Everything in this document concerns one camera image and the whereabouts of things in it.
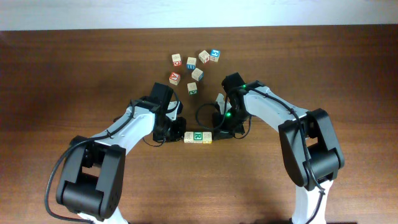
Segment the wooden block green R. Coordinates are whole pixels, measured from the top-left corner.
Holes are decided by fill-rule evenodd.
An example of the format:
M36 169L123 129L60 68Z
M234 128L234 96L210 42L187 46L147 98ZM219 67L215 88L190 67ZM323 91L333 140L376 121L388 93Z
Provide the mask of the wooden block green R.
M193 133L193 142L202 144L203 143L203 133L202 132L194 132Z

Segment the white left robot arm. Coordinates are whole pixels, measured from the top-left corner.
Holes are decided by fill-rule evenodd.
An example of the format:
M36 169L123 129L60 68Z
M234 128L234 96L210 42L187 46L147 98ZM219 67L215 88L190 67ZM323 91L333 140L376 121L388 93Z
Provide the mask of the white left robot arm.
M183 138L183 105L174 90L155 83L151 93L132 100L126 112L101 133L76 136L55 167L62 167L56 201L78 215L82 223L126 223L118 207L123 190L126 156L145 136L155 146Z

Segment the wooden block number 2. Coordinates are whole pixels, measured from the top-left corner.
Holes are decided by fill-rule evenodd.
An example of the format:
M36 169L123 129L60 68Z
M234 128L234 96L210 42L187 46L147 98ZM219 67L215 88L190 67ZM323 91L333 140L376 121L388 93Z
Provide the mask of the wooden block number 2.
M212 132L203 132L203 144L211 144L213 141Z

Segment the wooden block letter I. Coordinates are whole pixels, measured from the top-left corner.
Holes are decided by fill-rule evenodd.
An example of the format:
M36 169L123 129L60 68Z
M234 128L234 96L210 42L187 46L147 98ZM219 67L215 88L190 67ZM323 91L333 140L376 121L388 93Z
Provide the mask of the wooden block letter I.
M184 143L194 143L193 135L194 135L194 132L192 132L192 131L185 132L184 138L183 138Z

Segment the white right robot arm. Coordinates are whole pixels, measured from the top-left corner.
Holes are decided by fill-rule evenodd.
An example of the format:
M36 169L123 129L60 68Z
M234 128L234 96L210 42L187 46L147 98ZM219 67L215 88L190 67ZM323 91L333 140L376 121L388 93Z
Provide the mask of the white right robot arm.
M245 83L240 74L228 75L226 92L216 99L213 113L215 140L243 138L243 123L258 117L279 134L286 172L295 184L291 223L325 223L327 196L338 171L345 165L328 113L309 111L275 95L260 81Z

